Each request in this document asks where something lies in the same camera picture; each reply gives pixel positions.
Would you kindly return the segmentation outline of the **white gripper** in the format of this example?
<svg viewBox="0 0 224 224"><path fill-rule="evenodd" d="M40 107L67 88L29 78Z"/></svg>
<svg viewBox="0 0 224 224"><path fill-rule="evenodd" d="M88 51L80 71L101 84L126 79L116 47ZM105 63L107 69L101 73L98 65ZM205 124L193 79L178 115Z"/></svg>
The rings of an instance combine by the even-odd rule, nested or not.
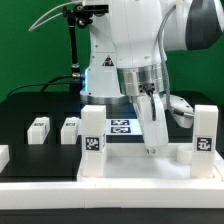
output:
<svg viewBox="0 0 224 224"><path fill-rule="evenodd" d="M148 154L168 144L168 131L163 103L158 94L139 96L134 109Z"/></svg>

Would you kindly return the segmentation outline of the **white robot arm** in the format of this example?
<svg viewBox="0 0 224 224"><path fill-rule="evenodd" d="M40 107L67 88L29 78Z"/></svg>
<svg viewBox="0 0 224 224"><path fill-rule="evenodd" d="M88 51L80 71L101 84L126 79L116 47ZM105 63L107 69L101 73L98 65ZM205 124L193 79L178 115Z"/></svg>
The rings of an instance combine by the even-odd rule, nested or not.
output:
<svg viewBox="0 0 224 224"><path fill-rule="evenodd" d="M194 112L173 106L166 53L211 47L224 32L221 0L83 0L90 25L86 96L97 102L128 98L145 147L168 144L165 112L192 125Z"/></svg>

